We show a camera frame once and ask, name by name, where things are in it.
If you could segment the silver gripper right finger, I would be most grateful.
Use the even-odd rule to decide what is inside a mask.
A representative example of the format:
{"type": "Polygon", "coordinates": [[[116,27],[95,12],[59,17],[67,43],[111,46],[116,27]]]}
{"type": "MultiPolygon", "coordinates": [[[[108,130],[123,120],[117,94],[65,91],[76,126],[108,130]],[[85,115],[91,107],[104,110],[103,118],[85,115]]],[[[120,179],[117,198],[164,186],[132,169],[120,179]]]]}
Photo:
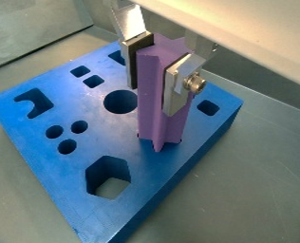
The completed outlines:
{"type": "Polygon", "coordinates": [[[184,45],[188,52],[163,73],[162,112],[171,117],[187,104],[187,95],[203,91],[206,81],[199,75],[203,64],[212,57],[218,44],[186,30],[184,45]]]}

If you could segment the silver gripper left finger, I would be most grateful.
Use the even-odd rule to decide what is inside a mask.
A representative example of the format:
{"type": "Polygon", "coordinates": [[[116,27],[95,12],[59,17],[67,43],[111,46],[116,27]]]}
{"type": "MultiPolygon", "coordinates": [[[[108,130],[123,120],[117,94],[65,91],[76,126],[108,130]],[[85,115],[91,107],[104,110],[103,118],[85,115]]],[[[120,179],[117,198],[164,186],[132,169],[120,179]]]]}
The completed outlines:
{"type": "Polygon", "coordinates": [[[109,8],[109,18],[117,41],[120,55],[127,68],[127,86],[137,88],[136,52],[154,45],[154,34],[146,29],[139,5],[129,0],[103,0],[109,8]]]}

